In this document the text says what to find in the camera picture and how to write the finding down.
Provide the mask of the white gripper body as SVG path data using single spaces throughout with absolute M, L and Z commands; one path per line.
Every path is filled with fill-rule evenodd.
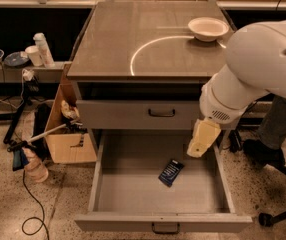
M 222 105 L 215 97 L 210 82 L 206 83 L 201 91 L 199 105 L 200 111 L 205 118 L 211 119 L 218 124 L 229 124 L 245 112 L 245 108 L 231 109 Z

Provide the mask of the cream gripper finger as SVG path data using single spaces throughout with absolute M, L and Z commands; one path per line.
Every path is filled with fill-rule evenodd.
M 198 119 L 194 125 L 187 154 L 194 158 L 200 158 L 211 147 L 220 133 L 221 128 L 219 124 L 208 118 Z

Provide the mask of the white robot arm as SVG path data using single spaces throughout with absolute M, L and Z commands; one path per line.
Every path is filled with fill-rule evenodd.
M 225 124 L 269 93 L 286 99 L 286 20 L 249 24 L 231 36 L 225 65 L 202 87 L 203 118 L 195 123 L 187 154 L 201 157 Z

